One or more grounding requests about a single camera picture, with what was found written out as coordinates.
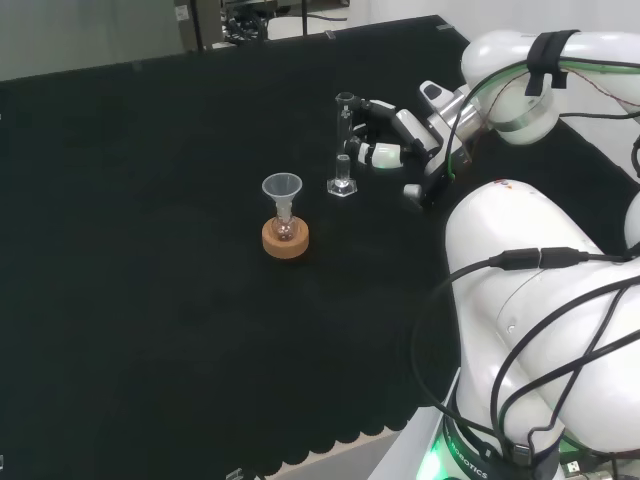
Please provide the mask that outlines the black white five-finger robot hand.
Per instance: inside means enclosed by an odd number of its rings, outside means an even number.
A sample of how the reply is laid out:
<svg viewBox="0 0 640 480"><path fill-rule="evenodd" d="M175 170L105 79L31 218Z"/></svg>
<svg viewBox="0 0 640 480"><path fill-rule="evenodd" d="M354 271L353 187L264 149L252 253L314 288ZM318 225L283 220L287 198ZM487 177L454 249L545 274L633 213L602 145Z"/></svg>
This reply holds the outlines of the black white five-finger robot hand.
<svg viewBox="0 0 640 480"><path fill-rule="evenodd" d="M465 143L481 122L474 108L462 105L465 96L460 89L450 92L427 82L421 98L434 109L424 121L380 100L350 92L336 96L336 177L327 183L329 192L345 197L356 191L350 176L356 162L376 172L415 173L403 196L419 208L434 202L448 184L448 158L453 156L460 164L467 161Z"/></svg>

